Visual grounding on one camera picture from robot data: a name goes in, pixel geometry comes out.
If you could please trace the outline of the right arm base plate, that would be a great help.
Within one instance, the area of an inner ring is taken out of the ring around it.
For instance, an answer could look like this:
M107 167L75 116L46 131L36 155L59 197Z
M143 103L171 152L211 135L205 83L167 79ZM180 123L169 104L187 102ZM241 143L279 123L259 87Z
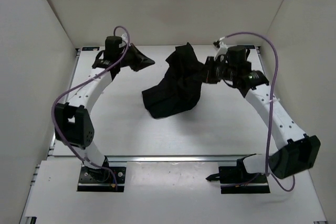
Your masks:
M270 193L267 177L263 174L240 173L237 166L220 166L218 170L222 195Z

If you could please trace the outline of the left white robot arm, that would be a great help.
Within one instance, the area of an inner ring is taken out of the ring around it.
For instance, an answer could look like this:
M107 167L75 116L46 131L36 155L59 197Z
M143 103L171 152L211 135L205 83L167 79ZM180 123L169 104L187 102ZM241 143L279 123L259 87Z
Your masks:
M91 110L108 85L123 67L138 72L155 64L133 44L120 49L104 49L97 53L88 79L72 88L73 96L65 103L53 106L56 139L63 142L87 172L98 181L113 175L109 162L93 141L95 130Z

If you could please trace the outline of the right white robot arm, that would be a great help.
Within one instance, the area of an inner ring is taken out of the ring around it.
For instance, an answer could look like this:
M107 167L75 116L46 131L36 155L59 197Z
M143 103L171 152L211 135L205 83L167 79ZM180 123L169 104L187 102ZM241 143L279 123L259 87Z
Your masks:
M205 66L206 82L224 81L239 90L268 129L265 154L251 154L237 160L233 173L239 181L248 182L257 174L284 179L314 166L320 140L315 135L307 135L292 120L261 71L253 70L245 57L230 62L228 55L207 57Z

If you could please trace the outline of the black skirt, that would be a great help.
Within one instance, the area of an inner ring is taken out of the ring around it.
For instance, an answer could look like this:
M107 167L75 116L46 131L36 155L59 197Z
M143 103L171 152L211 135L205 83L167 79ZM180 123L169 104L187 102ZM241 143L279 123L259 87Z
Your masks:
M169 67L159 84L142 91L144 107L154 119L189 111L201 97L205 65L192 45L176 46L166 62Z

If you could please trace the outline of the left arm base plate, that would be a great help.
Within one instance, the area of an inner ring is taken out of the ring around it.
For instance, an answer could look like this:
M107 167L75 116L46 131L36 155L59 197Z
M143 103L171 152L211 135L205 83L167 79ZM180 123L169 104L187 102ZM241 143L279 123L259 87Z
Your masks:
M125 176L127 168L125 166L110 166L114 177L107 170L92 169L85 166L81 167L77 191L79 192L124 192Z

